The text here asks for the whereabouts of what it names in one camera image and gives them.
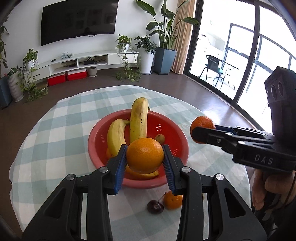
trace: white wall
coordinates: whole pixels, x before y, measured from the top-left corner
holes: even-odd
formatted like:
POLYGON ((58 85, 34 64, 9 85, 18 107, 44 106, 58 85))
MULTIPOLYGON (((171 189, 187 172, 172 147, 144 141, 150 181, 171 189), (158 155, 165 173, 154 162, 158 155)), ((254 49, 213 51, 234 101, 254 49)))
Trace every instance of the white wall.
MULTIPOLYGON (((61 0, 22 0, 10 13, 9 19, 5 23, 10 34, 3 36, 9 68, 16 65, 22 66, 22 60, 30 48, 34 48, 35 51, 39 50, 39 63, 57 59, 65 51, 76 54, 112 50, 115 49, 115 40, 118 39, 118 34, 132 38, 143 36, 149 33, 146 30, 146 25, 153 21, 153 17, 140 9, 135 0, 119 0, 115 34, 83 36, 41 46, 42 9, 44 6, 59 1, 61 0)), ((161 20, 160 9, 163 0, 145 0, 145 2, 155 8, 157 20, 161 20)), ((178 0, 168 0, 167 8, 175 12, 177 2, 178 0)), ((154 35, 152 39, 157 42, 157 35, 154 35)))

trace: red storage box with white lid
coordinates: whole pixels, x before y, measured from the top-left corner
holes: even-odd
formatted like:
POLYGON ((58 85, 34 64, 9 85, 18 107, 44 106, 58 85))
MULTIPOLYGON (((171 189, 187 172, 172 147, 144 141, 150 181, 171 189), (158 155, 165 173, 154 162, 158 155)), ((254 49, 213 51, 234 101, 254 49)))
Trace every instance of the red storage box with white lid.
POLYGON ((69 81, 78 80, 78 79, 86 78, 86 76, 87 76, 86 69, 78 69, 78 70, 69 71, 67 74, 67 79, 69 81))
POLYGON ((49 86, 66 82, 66 73, 57 74, 47 78, 49 86))

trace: human hand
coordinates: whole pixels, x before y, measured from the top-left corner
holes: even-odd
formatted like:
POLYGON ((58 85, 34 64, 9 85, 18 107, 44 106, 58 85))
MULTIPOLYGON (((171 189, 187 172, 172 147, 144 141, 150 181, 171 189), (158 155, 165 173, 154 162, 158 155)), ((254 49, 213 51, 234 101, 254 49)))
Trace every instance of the human hand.
MULTIPOLYGON (((264 206, 264 198, 267 192, 281 194, 280 207, 286 201, 288 193, 293 183, 295 171, 291 174, 275 174, 271 175, 263 181, 262 170, 255 169, 254 185, 252 187, 252 202, 256 210, 260 210, 264 206)), ((294 185, 291 195, 286 204, 292 202, 296 195, 296 185, 294 185)))

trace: round table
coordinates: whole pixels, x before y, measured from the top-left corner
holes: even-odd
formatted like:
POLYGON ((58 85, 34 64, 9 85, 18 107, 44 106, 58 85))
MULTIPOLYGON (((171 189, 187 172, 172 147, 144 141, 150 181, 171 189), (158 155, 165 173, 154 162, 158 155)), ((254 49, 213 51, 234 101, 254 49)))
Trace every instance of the round table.
MULTIPOLYGON (((40 206, 70 173, 77 176, 95 170, 88 155, 87 141, 93 126, 104 116, 118 110, 130 109, 135 99, 146 97, 152 111, 173 120, 184 132, 189 144, 187 166, 200 174, 221 173, 250 205, 250 186, 244 166, 235 164, 232 155, 219 147, 192 141, 190 124, 204 115, 184 101, 137 86, 114 86, 84 92, 59 101, 34 126, 24 140, 10 168, 11 202, 24 230, 40 206)), ((153 189, 123 187, 117 196, 108 196, 112 234, 115 241, 175 240, 181 209, 164 210, 153 215, 147 203, 158 200, 168 186, 153 189)), ((81 233, 86 239, 86 195, 84 195, 81 233)), ((208 236, 205 215, 204 238, 208 236)))

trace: red plastic colander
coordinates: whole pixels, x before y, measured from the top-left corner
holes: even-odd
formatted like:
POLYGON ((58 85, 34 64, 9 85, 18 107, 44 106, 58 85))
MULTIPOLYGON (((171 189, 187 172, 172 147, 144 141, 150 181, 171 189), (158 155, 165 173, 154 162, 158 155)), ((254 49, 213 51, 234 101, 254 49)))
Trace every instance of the red plastic colander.
MULTIPOLYGON (((102 118, 91 130, 88 140, 89 156, 96 168, 100 168, 107 164, 106 150, 107 133, 109 126, 116 119, 129 120, 131 116, 131 109, 120 110, 111 113, 102 118)), ((155 138, 158 134, 165 136, 165 143, 168 144, 174 156, 179 157, 184 165, 187 163, 189 155, 189 147, 187 138, 183 131, 169 118, 153 112, 148 111, 147 119, 147 137, 155 138)), ((124 137, 126 144, 129 145, 129 126, 126 127, 124 137)), ((125 174, 123 185, 131 188, 154 188, 167 183, 164 168, 161 165, 159 168, 160 174, 150 180, 137 180, 129 174, 125 174)))

